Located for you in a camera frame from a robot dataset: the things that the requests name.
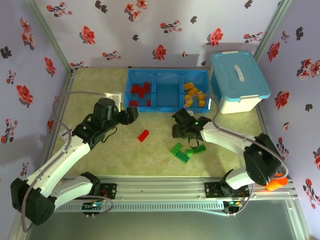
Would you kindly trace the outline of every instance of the robotic arm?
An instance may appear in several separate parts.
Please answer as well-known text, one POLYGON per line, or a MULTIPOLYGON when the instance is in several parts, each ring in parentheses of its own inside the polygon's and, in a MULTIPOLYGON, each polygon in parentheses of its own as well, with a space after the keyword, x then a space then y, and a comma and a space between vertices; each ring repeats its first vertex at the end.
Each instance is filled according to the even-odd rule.
MULTIPOLYGON (((182 108, 172 118, 177 123, 172 126, 173 138, 196 139, 218 144, 244 158, 244 167, 231 169, 221 179, 218 191, 224 196, 232 196, 240 187, 253 183, 266 186, 280 170, 281 162, 269 152, 249 141, 219 130, 207 117, 201 116, 196 120, 182 108)), ((250 135, 245 137, 278 153, 271 139, 263 133, 257 137, 250 135)))
POLYGON ((25 216, 34 224, 40 225, 61 205, 80 196, 98 195, 100 179, 89 172, 81 174, 74 180, 56 185, 79 159, 105 139, 108 131, 118 124, 131 124, 138 117, 136 107, 128 107, 126 111, 119 111, 119 109, 120 106, 117 107, 114 100, 100 98, 94 105, 93 113, 86 116, 83 122, 72 131, 67 150, 65 150, 67 146, 65 144, 25 181, 17 178, 12 182, 10 188, 13 207, 22 212, 23 199, 31 187, 26 201, 25 216), (47 171, 39 178, 39 174, 46 168, 47 171))

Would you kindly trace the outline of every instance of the green block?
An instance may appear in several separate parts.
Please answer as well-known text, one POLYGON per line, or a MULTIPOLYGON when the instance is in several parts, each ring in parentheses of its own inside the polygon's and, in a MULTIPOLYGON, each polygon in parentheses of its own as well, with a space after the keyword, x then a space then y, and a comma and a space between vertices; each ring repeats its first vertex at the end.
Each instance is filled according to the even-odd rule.
POLYGON ((192 151, 193 151, 193 154, 199 154, 199 153, 206 151, 206 147, 205 147, 205 145, 200 145, 196 148, 193 148, 192 151))
POLYGON ((194 151, 192 149, 187 149, 185 151, 185 154, 188 156, 188 157, 191 157, 193 154, 194 154, 194 151))
POLYGON ((172 150, 171 150, 170 152, 171 152, 173 155, 177 155, 177 153, 180 152, 183 147, 184 147, 184 146, 182 146, 181 143, 177 143, 177 144, 172 148, 172 150))
POLYGON ((184 154, 183 152, 179 151, 176 155, 175 155, 178 159, 180 159, 182 162, 184 162, 185 164, 189 161, 190 157, 188 157, 186 154, 184 154))

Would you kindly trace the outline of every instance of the blue storage bin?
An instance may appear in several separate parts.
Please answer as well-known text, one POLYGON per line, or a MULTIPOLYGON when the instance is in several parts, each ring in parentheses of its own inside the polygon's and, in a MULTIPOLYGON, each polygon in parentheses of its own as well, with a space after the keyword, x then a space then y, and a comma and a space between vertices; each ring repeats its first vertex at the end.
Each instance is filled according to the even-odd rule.
POLYGON ((252 54, 248 51, 214 53, 211 84, 222 114, 251 111, 271 90, 252 54))
MULTIPOLYGON (((125 88, 125 107, 129 107, 131 101, 137 101, 140 112, 177 112, 185 105, 186 83, 193 83, 199 91, 211 95, 208 72, 205 70, 129 69, 125 88), (144 98, 131 93, 135 84, 143 87, 145 82, 150 83, 151 92, 146 93, 144 98), (151 106, 147 106, 148 100, 151 100, 151 106)), ((198 103, 198 98, 194 97, 192 106, 187 109, 195 113, 210 111, 208 100, 204 107, 199 107, 198 103)))

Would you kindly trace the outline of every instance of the white storage box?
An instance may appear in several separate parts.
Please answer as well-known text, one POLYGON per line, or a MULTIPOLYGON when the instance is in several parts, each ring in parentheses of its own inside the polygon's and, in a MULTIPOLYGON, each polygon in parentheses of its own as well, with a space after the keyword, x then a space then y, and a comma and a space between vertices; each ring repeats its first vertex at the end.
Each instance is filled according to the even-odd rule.
POLYGON ((222 114, 251 111, 271 90, 252 54, 225 51, 210 57, 211 85, 222 114))

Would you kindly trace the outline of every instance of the light blue lid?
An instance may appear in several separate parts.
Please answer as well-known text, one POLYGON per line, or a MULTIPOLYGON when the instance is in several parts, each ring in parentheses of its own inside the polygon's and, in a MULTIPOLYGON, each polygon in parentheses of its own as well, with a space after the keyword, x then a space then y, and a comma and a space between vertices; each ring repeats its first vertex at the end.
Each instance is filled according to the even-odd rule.
POLYGON ((212 54, 210 60, 220 91, 227 101, 239 102, 241 97, 252 95, 259 95, 260 99, 270 97, 271 90, 250 52, 218 52, 212 54))

